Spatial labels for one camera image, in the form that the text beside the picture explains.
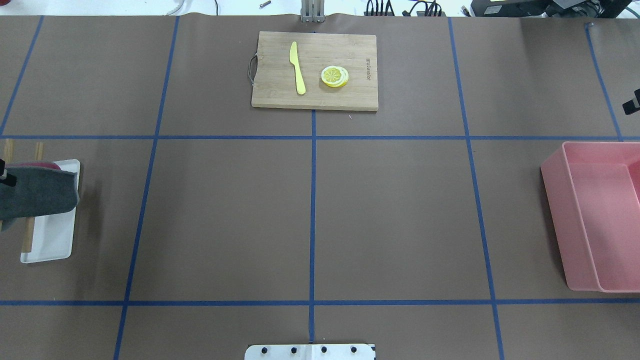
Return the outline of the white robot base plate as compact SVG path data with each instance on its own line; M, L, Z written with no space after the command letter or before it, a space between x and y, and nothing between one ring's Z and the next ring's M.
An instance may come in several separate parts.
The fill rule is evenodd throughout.
M374 345L334 344L254 344L247 347L245 360L375 360Z

